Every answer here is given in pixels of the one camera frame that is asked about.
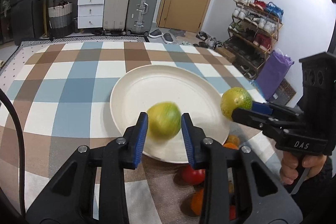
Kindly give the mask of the person right hand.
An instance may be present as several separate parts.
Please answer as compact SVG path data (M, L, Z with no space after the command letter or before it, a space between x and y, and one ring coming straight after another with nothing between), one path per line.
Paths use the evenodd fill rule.
M302 160L302 166L304 168L309 168L310 171L306 176L306 180L318 175L325 162L327 160L327 156L319 155L319 156L305 156ZM291 154L290 152L283 152L283 158L281 161L281 169L280 169L280 177L284 184L290 185L293 184L294 180L298 178L299 174L297 171L298 168L298 159Z

